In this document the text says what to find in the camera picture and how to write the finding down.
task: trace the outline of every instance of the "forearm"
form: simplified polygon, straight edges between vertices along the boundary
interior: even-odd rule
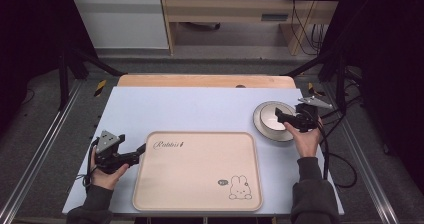
[[[338,208],[332,185],[323,180],[318,159],[298,160],[299,182],[293,186],[293,223],[338,223]]]
[[[113,191],[91,186],[82,206],[69,211],[66,223],[110,223],[113,214],[108,210]]]

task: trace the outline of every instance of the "white tabletop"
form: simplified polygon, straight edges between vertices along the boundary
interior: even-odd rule
[[[109,210],[127,216],[280,216],[292,207],[292,186],[299,179],[299,154],[293,141],[276,142],[264,137],[253,123],[257,106],[279,101],[292,107],[301,98],[299,89],[209,87],[115,87],[94,138],[102,130],[125,134],[119,153],[135,151],[155,131],[231,131],[250,133],[256,142],[263,204],[246,212],[139,211],[132,204],[139,166],[131,167],[115,188]],[[324,158],[318,149],[322,169]],[[87,157],[78,174],[85,174]],[[75,181],[63,208],[67,213],[85,200],[81,180]],[[339,213],[344,214],[336,194]]]

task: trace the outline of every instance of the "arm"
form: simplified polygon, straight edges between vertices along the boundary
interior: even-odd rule
[[[292,223],[339,223],[336,196],[332,185],[322,179],[318,159],[315,157],[320,132],[314,129],[300,133],[284,123],[293,135],[299,152],[299,182],[293,186]]]
[[[91,169],[95,167],[95,147],[91,152]],[[82,206],[69,211],[66,223],[110,223],[113,213],[108,210],[113,190],[119,178],[128,169],[128,164],[122,165],[115,173],[108,175],[99,169],[92,173],[92,184],[87,193],[87,198]]]

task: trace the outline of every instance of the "tray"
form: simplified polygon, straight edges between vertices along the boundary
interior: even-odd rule
[[[133,195],[137,210],[254,211],[262,205],[256,148],[245,132],[153,132]]]

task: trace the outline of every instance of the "sleeve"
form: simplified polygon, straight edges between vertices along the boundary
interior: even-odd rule
[[[67,224],[110,223],[113,213],[108,210],[112,190],[91,186],[82,206],[72,209],[66,216]]]
[[[299,182],[293,186],[291,222],[339,223],[336,195],[333,186],[321,177],[316,157],[300,158]]]

